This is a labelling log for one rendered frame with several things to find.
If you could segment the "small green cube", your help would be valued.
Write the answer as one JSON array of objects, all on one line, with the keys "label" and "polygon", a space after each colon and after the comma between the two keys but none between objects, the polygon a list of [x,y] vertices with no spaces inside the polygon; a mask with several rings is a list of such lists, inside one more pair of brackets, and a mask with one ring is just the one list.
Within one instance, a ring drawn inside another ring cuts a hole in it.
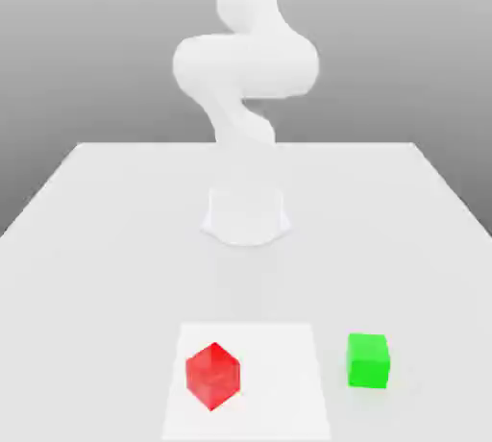
[{"label": "small green cube", "polygon": [[351,332],[346,360],[349,386],[376,389],[387,386],[391,360],[384,334]]}]

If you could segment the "small red cube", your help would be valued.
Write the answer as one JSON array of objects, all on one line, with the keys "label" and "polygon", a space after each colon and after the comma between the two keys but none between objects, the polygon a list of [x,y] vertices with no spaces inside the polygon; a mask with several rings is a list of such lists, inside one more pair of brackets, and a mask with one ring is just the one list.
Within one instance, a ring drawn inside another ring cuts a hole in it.
[{"label": "small red cube", "polygon": [[240,362],[213,342],[185,361],[186,388],[209,411],[240,391]]}]

